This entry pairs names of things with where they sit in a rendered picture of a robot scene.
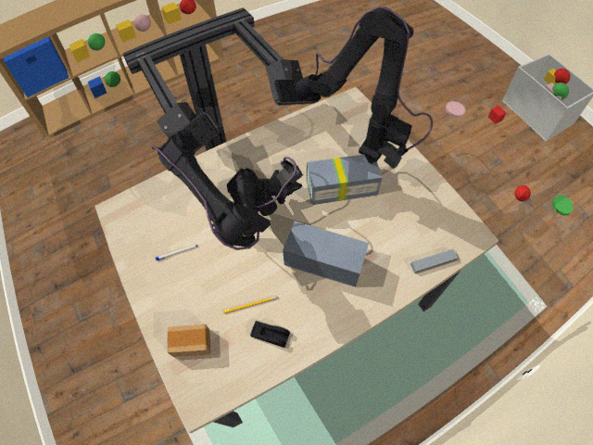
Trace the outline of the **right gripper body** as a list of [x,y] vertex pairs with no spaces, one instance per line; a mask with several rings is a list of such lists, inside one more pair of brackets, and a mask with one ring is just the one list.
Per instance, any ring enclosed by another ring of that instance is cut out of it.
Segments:
[[[279,172],[279,170],[275,170],[273,175],[271,176],[271,178],[277,178],[277,179],[266,179],[266,181],[268,182],[268,186],[269,186],[268,191],[270,192],[271,196],[277,197],[281,188],[291,178],[291,176],[294,173],[294,169],[293,169],[292,165],[290,165],[289,163],[285,162],[284,164],[281,163],[281,165],[282,165],[283,169],[280,170],[280,172]],[[284,204],[285,198],[289,195],[292,195],[293,192],[294,192],[294,189],[293,189],[292,185],[290,183],[288,183],[286,185],[286,187],[284,188],[284,190],[282,191],[281,195],[277,198],[279,204]]]

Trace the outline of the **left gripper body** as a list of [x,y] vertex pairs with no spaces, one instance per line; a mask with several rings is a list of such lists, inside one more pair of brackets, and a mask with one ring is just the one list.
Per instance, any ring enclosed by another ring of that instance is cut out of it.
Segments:
[[364,141],[359,148],[359,153],[370,156],[371,161],[374,162],[377,162],[381,155],[384,155],[395,164],[406,149],[394,147],[392,144],[385,141],[385,136],[380,139],[372,138],[369,136],[368,132],[365,140],[366,142]]

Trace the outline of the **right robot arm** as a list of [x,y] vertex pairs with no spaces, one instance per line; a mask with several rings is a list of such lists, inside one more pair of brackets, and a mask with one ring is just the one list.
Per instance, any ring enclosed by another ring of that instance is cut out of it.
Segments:
[[[172,135],[159,149],[163,150],[162,152],[182,173],[158,152],[159,159],[168,171],[186,184],[205,209],[205,202],[201,197],[207,201],[214,231],[224,243],[249,247],[256,240],[254,234],[263,233],[271,225],[270,220],[263,216],[273,214],[277,210],[277,205],[275,201],[267,204],[273,200],[268,191],[268,182],[266,179],[259,179],[249,168],[240,169],[227,184],[233,202],[209,180],[197,163],[194,150],[216,132],[217,129],[208,116],[201,114],[184,129]],[[203,135],[205,137],[202,138]],[[257,208],[258,205],[263,207]]]

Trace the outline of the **small brown cardboard box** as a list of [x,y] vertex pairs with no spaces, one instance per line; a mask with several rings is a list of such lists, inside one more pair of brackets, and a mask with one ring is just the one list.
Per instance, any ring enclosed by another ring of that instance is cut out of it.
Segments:
[[168,354],[172,357],[210,354],[210,333],[206,324],[168,327]]

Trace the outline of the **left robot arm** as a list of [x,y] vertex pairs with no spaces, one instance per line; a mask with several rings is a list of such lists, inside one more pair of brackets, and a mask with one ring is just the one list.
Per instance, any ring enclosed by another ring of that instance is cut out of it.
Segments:
[[341,89],[349,73],[377,39],[385,38],[379,81],[372,96],[368,134],[375,139],[386,136],[386,141],[406,148],[412,126],[390,113],[397,105],[397,87],[408,41],[407,29],[410,38],[413,36],[412,27],[408,23],[407,26],[387,7],[366,13],[355,35],[327,71],[303,79],[275,82],[280,101],[315,101],[321,96],[331,96]]

